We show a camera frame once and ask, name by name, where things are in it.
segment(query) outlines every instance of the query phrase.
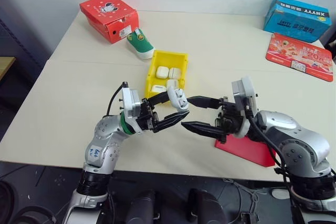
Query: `robotic arm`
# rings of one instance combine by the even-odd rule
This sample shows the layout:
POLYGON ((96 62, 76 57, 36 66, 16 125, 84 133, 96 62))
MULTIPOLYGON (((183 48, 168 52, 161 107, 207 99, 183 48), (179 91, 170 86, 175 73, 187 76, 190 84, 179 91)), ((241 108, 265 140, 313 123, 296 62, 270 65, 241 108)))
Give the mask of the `robotic arm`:
POLYGON ((114 93, 109 104, 107 115, 96 125, 94 136, 85 152, 85 162, 80 182, 72 193, 72 198, 63 223, 103 223, 109 221, 109 214, 104 211, 103 204, 108 198, 110 176, 120 155, 122 142, 135 133, 151 130, 154 133, 175 125, 185 118, 189 111, 188 102, 183 90, 169 88, 140 102, 137 90, 129 89, 123 82, 114 93), (120 115, 109 115, 111 104, 121 90, 123 111, 120 115), (168 115, 159 121, 154 106, 170 100, 178 112, 168 115))
MULTIPOLYGON (((228 134, 235 137, 247 135, 253 141, 265 142, 281 159, 280 163, 273 156, 281 166, 275 171, 283 175, 292 203, 298 204, 301 212, 330 212, 335 221, 336 177, 326 159, 330 150, 328 141, 322 135, 303 128, 290 116, 258 111, 257 94, 249 77, 233 82, 232 87, 235 103, 227 102, 227 97, 188 98, 189 103, 201 108, 221 107, 215 126, 202 122, 182 122, 182 125, 189 131, 217 138, 222 143, 228 134)), ((293 215, 297 214, 296 209, 292 206, 293 215)))

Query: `blue cardboard box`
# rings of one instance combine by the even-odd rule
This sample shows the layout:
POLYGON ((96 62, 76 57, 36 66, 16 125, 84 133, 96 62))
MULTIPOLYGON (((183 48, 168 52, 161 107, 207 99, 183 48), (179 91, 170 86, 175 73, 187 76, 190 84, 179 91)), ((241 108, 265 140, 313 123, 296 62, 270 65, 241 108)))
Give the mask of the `blue cardboard box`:
POLYGON ((264 30, 314 42, 331 26, 328 9, 296 0, 273 0, 264 30))

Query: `white table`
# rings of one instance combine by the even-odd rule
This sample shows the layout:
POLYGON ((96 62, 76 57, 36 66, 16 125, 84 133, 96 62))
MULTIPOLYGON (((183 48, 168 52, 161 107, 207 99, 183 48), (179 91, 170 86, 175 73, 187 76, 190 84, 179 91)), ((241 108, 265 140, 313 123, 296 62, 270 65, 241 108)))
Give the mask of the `white table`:
MULTIPOLYGON (((231 82, 250 75, 258 107, 287 113, 321 133, 332 148, 329 162, 336 164, 335 85, 267 61, 270 33, 260 30, 263 18, 159 12, 139 16, 157 49, 189 53, 188 97, 227 95, 232 101, 231 82)), ((106 42, 79 14, 1 141, 0 159, 82 167, 85 148, 111 94, 126 80, 143 97, 149 64, 138 59, 125 40, 106 42)), ((112 111, 118 113, 118 108, 115 102, 112 111)), ((168 105, 158 105, 156 111, 161 119, 174 112, 168 105)), ((216 115, 215 110, 191 105, 185 121, 213 124, 216 115)), ((273 169, 216 149, 213 139, 180 125, 127 139, 116 169, 281 180, 273 169)))

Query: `red flyer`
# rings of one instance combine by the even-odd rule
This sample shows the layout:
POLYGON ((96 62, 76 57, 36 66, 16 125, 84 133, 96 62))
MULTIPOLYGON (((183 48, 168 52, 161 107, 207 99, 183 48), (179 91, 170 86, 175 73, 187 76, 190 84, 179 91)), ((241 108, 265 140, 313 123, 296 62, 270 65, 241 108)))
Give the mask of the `red flyer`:
POLYGON ((325 81, 332 81, 331 52, 281 34, 273 34, 266 59, 325 81))

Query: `green ring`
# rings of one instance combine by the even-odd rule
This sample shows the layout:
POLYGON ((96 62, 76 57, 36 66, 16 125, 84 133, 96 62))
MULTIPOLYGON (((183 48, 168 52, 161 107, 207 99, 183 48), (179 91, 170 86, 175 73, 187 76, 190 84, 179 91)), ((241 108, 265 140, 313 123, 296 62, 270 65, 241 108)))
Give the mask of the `green ring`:
POLYGON ((120 123, 121 123, 121 127, 122 127, 122 129, 125 131, 125 133, 126 133, 127 135, 133 135, 134 133, 132 133, 132 132, 128 129, 127 125, 126 125, 124 112, 121 112, 121 115, 120 115, 120 116, 121 116, 120 123))

